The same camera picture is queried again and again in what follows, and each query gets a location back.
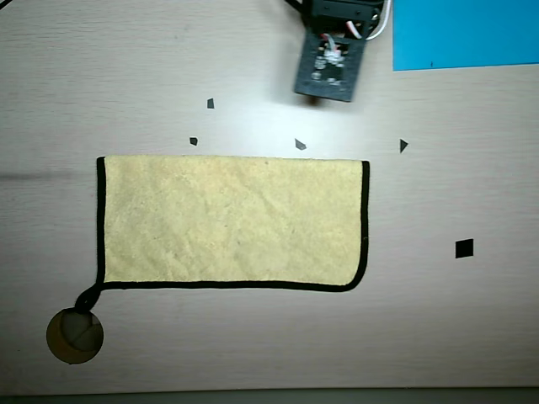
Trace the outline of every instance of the small black fragment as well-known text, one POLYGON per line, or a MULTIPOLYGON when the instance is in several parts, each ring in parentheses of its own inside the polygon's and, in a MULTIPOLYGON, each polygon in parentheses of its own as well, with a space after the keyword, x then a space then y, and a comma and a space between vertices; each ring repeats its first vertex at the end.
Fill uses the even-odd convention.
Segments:
POLYGON ((455 258, 473 257, 473 239, 460 240, 455 243, 455 258))
POLYGON ((408 143, 401 139, 401 153, 404 152, 404 149, 406 148, 407 145, 408 143))
POLYGON ((299 150, 305 150, 307 149, 307 146, 305 146, 305 143, 301 143, 299 140, 296 139, 296 148, 299 150))

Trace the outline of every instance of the wire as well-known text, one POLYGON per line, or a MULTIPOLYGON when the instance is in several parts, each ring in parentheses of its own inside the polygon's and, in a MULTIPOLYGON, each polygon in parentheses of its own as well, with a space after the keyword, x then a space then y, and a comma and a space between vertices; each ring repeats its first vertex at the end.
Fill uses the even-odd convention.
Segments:
POLYGON ((354 23, 352 21, 346 21, 346 28, 348 28, 348 31, 357 39, 360 40, 362 38, 361 34, 357 31, 357 28, 355 27, 354 23))
MULTIPOLYGON (((389 12, 390 11, 391 11, 391 0, 387 0, 386 15, 384 16, 382 26, 380 27, 380 29, 375 34, 371 34, 370 36, 368 36, 367 40, 374 40, 386 28, 387 21, 389 20, 389 12)), ((346 21, 346 28, 348 28, 348 31, 350 31, 350 33, 356 39, 360 40, 362 38, 360 33, 358 32, 357 28, 355 27, 354 22, 346 21)))
POLYGON ((391 0, 387 0, 386 15, 384 15, 384 20, 382 22, 382 26, 380 27, 380 29, 376 33, 373 33, 370 36, 368 36, 367 40, 374 40, 379 34, 382 33, 382 31, 387 26, 387 21, 389 20, 389 13, 390 12, 391 12, 391 0))
POLYGON ((322 34, 322 37, 329 42, 329 47, 331 48, 332 52, 335 52, 337 50, 337 45, 335 44, 335 40, 332 38, 330 34, 322 34))
POLYGON ((13 0, 4 0, 0 3, 0 10, 10 4, 13 0))

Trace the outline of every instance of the black square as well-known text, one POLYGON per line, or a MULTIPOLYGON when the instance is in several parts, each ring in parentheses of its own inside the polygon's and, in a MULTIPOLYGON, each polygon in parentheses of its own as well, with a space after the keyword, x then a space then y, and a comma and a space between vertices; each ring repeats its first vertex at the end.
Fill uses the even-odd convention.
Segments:
POLYGON ((473 257, 473 239, 460 240, 455 243, 455 258, 473 257))

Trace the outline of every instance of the black triangle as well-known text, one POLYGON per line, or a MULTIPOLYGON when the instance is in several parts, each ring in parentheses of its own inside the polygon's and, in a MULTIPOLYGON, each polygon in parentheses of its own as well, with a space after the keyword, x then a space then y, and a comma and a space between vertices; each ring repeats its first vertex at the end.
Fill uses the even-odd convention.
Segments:
POLYGON ((404 149, 406 148, 407 145, 408 143, 401 139, 401 153, 404 152, 404 149))

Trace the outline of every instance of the table surface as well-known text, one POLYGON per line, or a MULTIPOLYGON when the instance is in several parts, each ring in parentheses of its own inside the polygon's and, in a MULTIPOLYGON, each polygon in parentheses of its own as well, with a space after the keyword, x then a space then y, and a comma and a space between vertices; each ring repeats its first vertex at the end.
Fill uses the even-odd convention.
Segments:
POLYGON ((396 73, 389 24, 355 101, 310 104, 302 41, 278 0, 0 12, 0 393, 537 384, 539 66, 396 73), (370 161, 365 278, 105 291, 101 352, 63 364, 45 329, 95 278, 95 158, 142 153, 370 161))

